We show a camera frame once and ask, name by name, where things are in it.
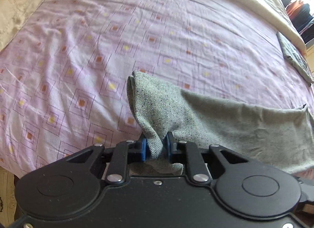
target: bed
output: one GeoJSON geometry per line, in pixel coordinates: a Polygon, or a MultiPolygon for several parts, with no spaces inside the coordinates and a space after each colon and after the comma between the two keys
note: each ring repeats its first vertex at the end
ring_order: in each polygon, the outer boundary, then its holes
{"type": "Polygon", "coordinates": [[[10,43],[0,41],[0,166],[18,177],[95,143],[137,139],[125,89],[133,70],[218,98],[314,107],[312,88],[283,59],[276,33],[301,53],[304,43],[267,4],[36,2],[10,43]]]}

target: yellow square pattern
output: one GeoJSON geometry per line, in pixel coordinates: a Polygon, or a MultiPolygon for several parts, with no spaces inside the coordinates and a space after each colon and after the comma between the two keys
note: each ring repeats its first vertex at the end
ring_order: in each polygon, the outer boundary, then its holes
{"type": "Polygon", "coordinates": [[[67,75],[71,76],[73,74],[73,70],[71,68],[68,69],[67,75]]]}
{"type": "Polygon", "coordinates": [[[12,145],[9,145],[9,152],[10,154],[13,154],[14,153],[14,148],[12,145]]]}
{"type": "Polygon", "coordinates": [[[49,121],[49,123],[52,123],[52,124],[53,124],[53,123],[55,123],[56,120],[55,120],[55,117],[54,117],[54,116],[50,116],[49,119],[48,119],[48,121],[49,121]]]}
{"type": "Polygon", "coordinates": [[[44,64],[44,62],[43,62],[42,60],[41,60],[40,62],[38,62],[38,66],[39,66],[39,67],[42,67],[43,64],[44,64]]]}
{"type": "Polygon", "coordinates": [[[22,99],[18,102],[18,105],[21,106],[21,107],[22,107],[24,104],[25,104],[25,102],[24,102],[24,100],[22,100],[22,99]]]}
{"type": "Polygon", "coordinates": [[[109,89],[115,91],[116,90],[116,86],[113,83],[109,83],[108,84],[109,89]]]}
{"type": "Polygon", "coordinates": [[[96,143],[102,143],[103,139],[99,136],[96,136],[95,141],[96,141],[96,143]]]}

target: gray fabric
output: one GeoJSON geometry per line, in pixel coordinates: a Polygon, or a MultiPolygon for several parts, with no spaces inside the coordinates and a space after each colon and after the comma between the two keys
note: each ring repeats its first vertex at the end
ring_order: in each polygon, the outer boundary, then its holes
{"type": "Polygon", "coordinates": [[[277,37],[285,60],[299,72],[309,85],[314,83],[307,61],[302,57],[297,48],[280,32],[277,32],[277,37]]]}
{"type": "MultiPolygon", "coordinates": [[[[199,147],[220,144],[294,173],[314,166],[313,118],[307,105],[272,109],[195,94],[134,71],[128,78],[131,111],[148,139],[153,158],[168,131],[199,147]]],[[[165,162],[150,163],[173,172],[165,162]]]]}

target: wrinkled sheet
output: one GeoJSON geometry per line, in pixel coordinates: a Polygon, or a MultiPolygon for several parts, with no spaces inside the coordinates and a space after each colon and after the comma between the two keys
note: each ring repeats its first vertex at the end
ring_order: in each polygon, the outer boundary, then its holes
{"type": "Polygon", "coordinates": [[[137,139],[133,70],[213,97],[313,108],[276,30],[233,0],[45,0],[0,62],[0,166],[19,177],[137,139]]]}

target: dark gray cloth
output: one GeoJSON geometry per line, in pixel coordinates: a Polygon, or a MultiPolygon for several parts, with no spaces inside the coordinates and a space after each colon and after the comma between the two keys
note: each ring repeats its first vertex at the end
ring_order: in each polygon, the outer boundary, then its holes
{"type": "Polygon", "coordinates": [[[280,32],[277,32],[277,37],[284,59],[299,72],[309,85],[314,83],[307,61],[302,57],[297,48],[280,32]]]}
{"type": "MultiPolygon", "coordinates": [[[[153,158],[172,131],[176,140],[202,148],[220,144],[291,173],[314,166],[314,123],[307,105],[272,109],[212,98],[139,71],[129,76],[127,94],[153,158]]],[[[150,164],[159,172],[174,171],[166,162],[150,164]]]]}

